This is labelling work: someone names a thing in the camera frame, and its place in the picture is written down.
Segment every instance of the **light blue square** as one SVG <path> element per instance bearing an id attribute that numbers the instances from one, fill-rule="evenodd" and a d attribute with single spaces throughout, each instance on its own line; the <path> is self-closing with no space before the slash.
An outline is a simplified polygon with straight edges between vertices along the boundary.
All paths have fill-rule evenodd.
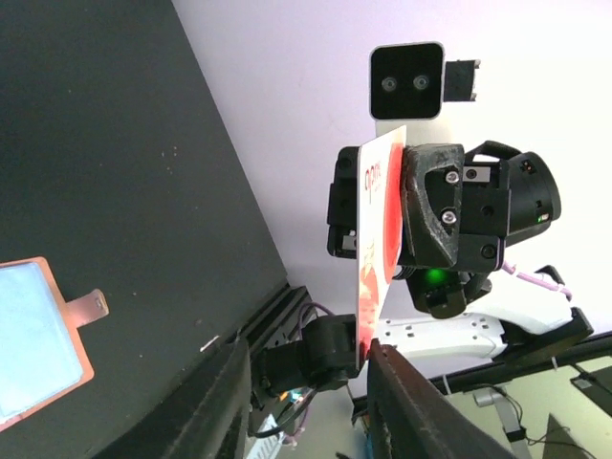
<path id="1" fill-rule="evenodd" d="M 0 423 L 74 385 L 82 375 L 40 267 L 0 268 Z"/>

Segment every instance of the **red and white card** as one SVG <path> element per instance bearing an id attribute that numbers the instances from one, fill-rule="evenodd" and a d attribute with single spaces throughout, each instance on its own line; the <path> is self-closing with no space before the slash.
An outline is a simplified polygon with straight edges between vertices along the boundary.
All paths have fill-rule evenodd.
<path id="1" fill-rule="evenodd" d="M 405 125 L 361 146 L 358 158 L 358 367 L 367 359 L 402 249 Z"/>

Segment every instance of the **green light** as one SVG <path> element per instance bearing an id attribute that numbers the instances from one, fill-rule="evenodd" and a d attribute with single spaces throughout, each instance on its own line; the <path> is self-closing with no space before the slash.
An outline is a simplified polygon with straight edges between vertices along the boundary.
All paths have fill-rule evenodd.
<path id="1" fill-rule="evenodd" d="M 448 279 L 448 273 L 444 270 L 428 270 L 425 273 L 425 280 L 430 285 L 444 284 Z"/>

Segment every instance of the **black table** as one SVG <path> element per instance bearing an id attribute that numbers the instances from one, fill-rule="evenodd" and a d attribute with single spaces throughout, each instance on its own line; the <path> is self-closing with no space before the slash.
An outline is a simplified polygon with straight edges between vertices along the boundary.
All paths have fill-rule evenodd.
<path id="1" fill-rule="evenodd" d="M 0 33 L 0 260 L 111 311 L 81 329 L 94 379 L 0 457 L 90 457 L 286 273 L 170 0 L 7 0 Z"/>

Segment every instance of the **bolt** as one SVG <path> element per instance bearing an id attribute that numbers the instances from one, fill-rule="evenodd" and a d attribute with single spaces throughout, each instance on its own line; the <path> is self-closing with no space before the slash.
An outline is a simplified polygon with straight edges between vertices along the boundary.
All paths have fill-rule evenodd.
<path id="1" fill-rule="evenodd" d="M 457 223 L 457 215 L 452 210 L 447 210 L 442 214 L 442 223 L 445 225 L 454 225 Z"/>
<path id="2" fill-rule="evenodd" d="M 444 180 L 447 181 L 447 184 L 456 185 L 459 183 L 459 174 L 456 171 L 451 170 Z"/>
<path id="3" fill-rule="evenodd" d="M 482 247 L 482 249 L 480 250 L 480 254 L 483 256 L 483 258 L 487 258 L 490 260 L 492 258 L 495 258 L 495 256 L 497 255 L 497 249 L 495 248 L 495 246 L 487 244 L 486 246 Z"/>

